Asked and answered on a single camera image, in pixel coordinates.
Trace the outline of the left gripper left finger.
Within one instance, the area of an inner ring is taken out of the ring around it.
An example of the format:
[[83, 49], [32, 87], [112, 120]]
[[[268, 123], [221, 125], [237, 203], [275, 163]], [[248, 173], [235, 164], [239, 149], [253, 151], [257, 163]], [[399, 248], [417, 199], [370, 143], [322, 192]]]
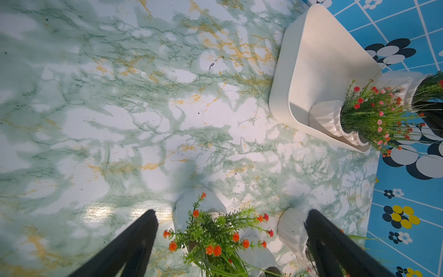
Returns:
[[158, 231], [154, 210], [148, 210], [71, 277], [143, 277]]

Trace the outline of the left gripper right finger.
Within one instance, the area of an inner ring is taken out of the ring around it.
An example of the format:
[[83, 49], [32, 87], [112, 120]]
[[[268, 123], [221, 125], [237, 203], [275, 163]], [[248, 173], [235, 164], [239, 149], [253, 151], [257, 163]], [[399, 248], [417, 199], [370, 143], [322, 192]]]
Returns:
[[393, 277], [393, 273], [368, 255], [317, 210], [310, 210], [304, 222], [308, 248], [320, 277]]

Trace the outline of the red potted gypsophila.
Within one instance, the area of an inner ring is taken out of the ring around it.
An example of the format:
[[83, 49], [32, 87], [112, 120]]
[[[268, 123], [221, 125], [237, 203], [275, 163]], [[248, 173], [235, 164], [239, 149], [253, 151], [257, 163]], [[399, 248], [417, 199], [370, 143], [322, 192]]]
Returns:
[[295, 255], [297, 263], [308, 271], [310, 277], [317, 277], [316, 262], [308, 250], [308, 234], [305, 221], [308, 215], [296, 208], [288, 208], [277, 225], [279, 240]]
[[253, 208], [232, 212], [208, 189], [185, 192], [173, 209], [174, 227], [163, 232], [172, 253], [183, 250], [183, 260], [204, 277], [280, 277], [266, 239], [269, 215]]
[[364, 87], [351, 83], [343, 100], [330, 100], [314, 104], [309, 111], [312, 128], [325, 130], [333, 137], [348, 139], [357, 146], [363, 145], [390, 157], [399, 140], [412, 140], [415, 120], [425, 117], [413, 114], [402, 104], [399, 87], [376, 87], [369, 82]]

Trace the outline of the orange potted gypsophila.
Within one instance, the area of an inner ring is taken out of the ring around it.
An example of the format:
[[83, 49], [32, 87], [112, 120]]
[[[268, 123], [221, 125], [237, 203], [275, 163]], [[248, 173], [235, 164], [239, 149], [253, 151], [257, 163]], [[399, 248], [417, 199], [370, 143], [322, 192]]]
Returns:
[[419, 114], [432, 133], [443, 136], [443, 73], [388, 72], [379, 77], [378, 87], [399, 90], [400, 105]]

